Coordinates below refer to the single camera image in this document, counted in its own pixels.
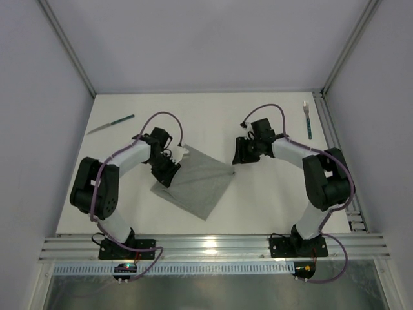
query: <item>fork handle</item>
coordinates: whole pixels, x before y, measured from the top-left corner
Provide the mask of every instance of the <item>fork handle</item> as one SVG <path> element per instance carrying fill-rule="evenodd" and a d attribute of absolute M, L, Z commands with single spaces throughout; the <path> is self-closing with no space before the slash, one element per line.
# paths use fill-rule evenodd
<path fill-rule="evenodd" d="M 308 134 L 308 139 L 312 139 L 312 134 L 311 134 L 311 124 L 310 124 L 310 118 L 307 119 L 307 134 Z"/>

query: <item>white table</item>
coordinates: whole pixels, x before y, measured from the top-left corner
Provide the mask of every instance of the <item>white table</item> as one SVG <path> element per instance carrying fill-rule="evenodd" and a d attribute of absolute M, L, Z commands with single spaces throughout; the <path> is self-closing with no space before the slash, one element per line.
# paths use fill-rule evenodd
<path fill-rule="evenodd" d="M 313 140 L 307 138 L 303 101 L 310 105 Z M 126 145 L 143 123 L 160 110 L 174 113 L 184 128 L 184 143 L 224 163 L 234 157 L 239 126 L 254 108 L 265 103 L 283 107 L 287 133 L 293 140 L 326 149 L 316 106 L 311 93 L 237 94 L 145 94 L 98 95 L 87 130 L 135 114 L 135 118 L 99 132 L 85 135 L 63 207 L 58 234 L 96 233 L 90 223 L 69 202 L 79 162 L 86 156 L 103 158 Z M 256 112 L 250 121 L 268 118 L 276 133 L 281 132 L 281 115 L 268 107 Z M 179 129 L 169 116 L 158 116 L 148 126 L 161 127 L 179 140 Z M 269 234 L 289 233 L 303 214 L 308 199 L 303 171 L 284 161 L 262 158 L 259 163 L 237 165 L 236 175 L 207 221 L 172 205 L 150 192 L 156 182 L 149 165 L 139 165 L 120 181 L 117 208 L 126 222 L 140 234 Z M 349 233 L 345 211 L 335 212 L 325 233 Z"/>

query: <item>fork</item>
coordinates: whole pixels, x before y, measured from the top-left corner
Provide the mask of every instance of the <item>fork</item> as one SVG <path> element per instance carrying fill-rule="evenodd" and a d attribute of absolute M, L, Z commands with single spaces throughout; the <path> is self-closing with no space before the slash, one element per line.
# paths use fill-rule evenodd
<path fill-rule="evenodd" d="M 308 101 L 304 101 L 303 109 L 304 109 L 304 114 L 305 114 L 305 118 L 306 118 L 306 121 L 307 121 L 308 139 L 311 140 L 312 139 L 312 134 L 311 134 L 311 124 L 310 124 L 310 108 L 308 106 Z"/>

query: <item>teal knife handle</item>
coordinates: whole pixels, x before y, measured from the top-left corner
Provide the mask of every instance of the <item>teal knife handle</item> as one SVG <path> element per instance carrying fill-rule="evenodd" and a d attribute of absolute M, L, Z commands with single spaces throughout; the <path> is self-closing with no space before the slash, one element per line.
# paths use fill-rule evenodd
<path fill-rule="evenodd" d="M 130 118 L 134 118 L 134 117 L 135 117 L 135 114 L 132 114 L 132 115 L 129 115 L 129 116 L 125 117 L 125 118 L 118 119 L 117 121 L 113 121 L 113 122 L 111 122 L 110 124 L 111 124 L 111 125 L 116 125 L 116 124 L 122 123 L 123 121 L 126 121 L 126 120 L 128 120 L 128 119 L 130 119 Z"/>
<path fill-rule="evenodd" d="M 307 118 L 307 133 L 308 133 L 308 139 L 312 139 L 312 134 L 311 134 L 311 124 L 310 124 L 310 118 Z"/>

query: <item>silver fork head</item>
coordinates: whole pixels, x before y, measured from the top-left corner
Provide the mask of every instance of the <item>silver fork head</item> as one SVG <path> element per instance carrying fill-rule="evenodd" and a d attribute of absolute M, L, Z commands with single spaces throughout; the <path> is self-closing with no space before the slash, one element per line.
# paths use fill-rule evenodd
<path fill-rule="evenodd" d="M 310 112 L 310 108 L 308 107 L 308 101 L 304 101 L 303 109 L 304 109 L 304 113 L 305 113 L 305 114 L 307 114 L 308 112 Z"/>

